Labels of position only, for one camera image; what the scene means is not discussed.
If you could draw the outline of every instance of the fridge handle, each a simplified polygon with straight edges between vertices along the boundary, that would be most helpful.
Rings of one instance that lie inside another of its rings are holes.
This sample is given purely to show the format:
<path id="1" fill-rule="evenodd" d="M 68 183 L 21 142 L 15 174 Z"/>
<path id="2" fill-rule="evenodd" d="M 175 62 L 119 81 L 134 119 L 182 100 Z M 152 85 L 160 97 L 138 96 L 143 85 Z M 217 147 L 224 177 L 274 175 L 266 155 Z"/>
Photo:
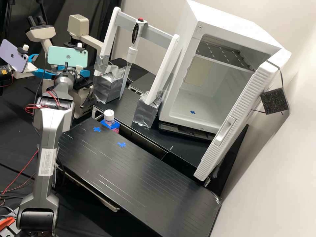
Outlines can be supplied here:
<path id="1" fill-rule="evenodd" d="M 216 146 L 220 146 L 221 143 L 223 142 L 225 136 L 231 129 L 231 127 L 234 125 L 236 119 L 234 119 L 232 116 L 229 116 L 228 119 L 224 122 L 223 126 L 220 128 L 218 131 L 216 137 L 213 140 L 213 143 Z"/>

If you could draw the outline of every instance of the purple iphone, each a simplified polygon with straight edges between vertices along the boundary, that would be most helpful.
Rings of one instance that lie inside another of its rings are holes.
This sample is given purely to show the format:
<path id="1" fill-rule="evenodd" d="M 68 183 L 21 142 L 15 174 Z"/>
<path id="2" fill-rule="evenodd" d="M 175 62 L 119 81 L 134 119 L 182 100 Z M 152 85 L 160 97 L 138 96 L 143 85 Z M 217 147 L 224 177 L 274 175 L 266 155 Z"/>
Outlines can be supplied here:
<path id="1" fill-rule="evenodd" d="M 10 64 L 16 71 L 23 72 L 29 56 L 18 52 L 17 47 L 4 39 L 0 45 L 0 58 Z"/>

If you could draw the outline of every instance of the mini fridge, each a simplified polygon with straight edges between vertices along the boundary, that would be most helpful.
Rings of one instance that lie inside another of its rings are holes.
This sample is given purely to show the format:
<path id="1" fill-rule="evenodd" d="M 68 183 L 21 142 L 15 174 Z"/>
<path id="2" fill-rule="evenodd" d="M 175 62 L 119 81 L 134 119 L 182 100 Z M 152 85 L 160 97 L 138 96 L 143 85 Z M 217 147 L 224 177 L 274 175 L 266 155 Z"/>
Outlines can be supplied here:
<path id="1" fill-rule="evenodd" d="M 194 176 L 205 180 L 291 56 L 254 22 L 187 0 L 175 65 L 159 84 L 159 120 L 216 134 Z M 149 93 L 156 93 L 153 84 Z"/>

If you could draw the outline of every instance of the refrigerator door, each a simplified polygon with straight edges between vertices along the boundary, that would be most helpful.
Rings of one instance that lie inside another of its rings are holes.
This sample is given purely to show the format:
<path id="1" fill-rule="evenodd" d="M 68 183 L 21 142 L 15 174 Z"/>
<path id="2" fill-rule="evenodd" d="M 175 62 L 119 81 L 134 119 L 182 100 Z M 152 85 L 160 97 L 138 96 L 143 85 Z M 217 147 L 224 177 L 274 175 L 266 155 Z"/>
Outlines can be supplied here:
<path id="1" fill-rule="evenodd" d="M 291 53 L 282 48 L 268 60 L 282 68 Z M 222 161 L 223 157 L 245 127 L 248 118 L 256 107 L 260 94 L 268 87 L 278 69 L 268 62 L 262 63 L 244 90 L 236 100 L 224 123 L 205 152 L 194 173 L 199 180 L 205 180 L 212 170 Z"/>

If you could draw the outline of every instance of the white sticker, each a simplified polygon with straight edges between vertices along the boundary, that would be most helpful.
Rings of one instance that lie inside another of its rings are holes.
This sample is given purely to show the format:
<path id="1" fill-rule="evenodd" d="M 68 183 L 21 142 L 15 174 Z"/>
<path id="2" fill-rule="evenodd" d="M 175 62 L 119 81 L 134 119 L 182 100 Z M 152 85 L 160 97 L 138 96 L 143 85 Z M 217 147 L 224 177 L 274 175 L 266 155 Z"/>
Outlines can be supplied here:
<path id="1" fill-rule="evenodd" d="M 52 176 L 56 162 L 56 148 L 46 149 L 42 148 L 39 163 L 39 176 Z"/>

